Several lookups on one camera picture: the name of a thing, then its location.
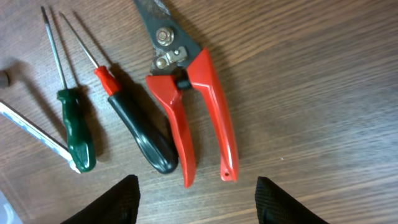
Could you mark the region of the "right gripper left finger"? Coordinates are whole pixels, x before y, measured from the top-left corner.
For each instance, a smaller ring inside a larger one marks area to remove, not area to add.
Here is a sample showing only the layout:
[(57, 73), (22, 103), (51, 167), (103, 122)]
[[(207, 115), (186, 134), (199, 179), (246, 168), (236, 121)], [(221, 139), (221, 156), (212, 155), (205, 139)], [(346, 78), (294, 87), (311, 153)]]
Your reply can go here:
[(62, 224), (136, 223), (140, 198), (138, 177), (128, 175)]

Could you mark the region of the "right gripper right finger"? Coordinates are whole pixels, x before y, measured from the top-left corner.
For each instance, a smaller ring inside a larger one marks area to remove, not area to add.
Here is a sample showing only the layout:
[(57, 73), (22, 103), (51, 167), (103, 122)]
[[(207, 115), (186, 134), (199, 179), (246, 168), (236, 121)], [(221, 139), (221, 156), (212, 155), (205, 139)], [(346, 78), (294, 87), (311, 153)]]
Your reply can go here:
[(327, 223), (267, 177), (258, 177), (254, 195), (260, 224)]

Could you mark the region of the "red black handled screwdriver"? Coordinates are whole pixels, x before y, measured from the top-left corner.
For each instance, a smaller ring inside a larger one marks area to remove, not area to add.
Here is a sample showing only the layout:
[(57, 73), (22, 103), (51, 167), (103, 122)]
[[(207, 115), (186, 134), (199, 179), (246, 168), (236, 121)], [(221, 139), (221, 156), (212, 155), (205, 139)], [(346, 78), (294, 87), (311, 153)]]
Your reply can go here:
[(122, 85), (108, 68), (97, 62), (66, 16), (62, 12), (59, 15), (94, 65), (94, 74), (99, 78), (103, 89), (108, 94), (109, 104), (134, 137), (148, 163), (161, 174), (173, 172), (178, 166), (178, 155), (175, 148), (144, 114), (144, 111), (128, 97)]

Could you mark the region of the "green handled screwdriver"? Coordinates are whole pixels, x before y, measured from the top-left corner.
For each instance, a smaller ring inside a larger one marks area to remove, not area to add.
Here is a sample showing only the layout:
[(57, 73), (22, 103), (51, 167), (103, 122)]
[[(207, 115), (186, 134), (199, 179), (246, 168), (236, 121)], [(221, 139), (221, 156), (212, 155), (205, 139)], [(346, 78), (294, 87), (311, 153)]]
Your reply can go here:
[(78, 90), (67, 86), (46, 10), (43, 6), (40, 9), (62, 84), (62, 89), (57, 92), (57, 100), (62, 104), (62, 118), (67, 133), (68, 151), (78, 171), (89, 172), (96, 165), (96, 156), (93, 138), (81, 107), (80, 94)]

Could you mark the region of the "clear plastic container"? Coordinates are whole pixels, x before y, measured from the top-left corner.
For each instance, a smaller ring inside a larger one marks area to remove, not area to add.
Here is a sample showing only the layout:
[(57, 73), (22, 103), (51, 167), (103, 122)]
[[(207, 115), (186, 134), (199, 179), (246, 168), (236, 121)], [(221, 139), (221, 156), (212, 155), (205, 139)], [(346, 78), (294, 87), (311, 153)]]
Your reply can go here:
[(22, 224), (21, 219), (2, 192), (0, 193), (0, 222), (1, 224)]

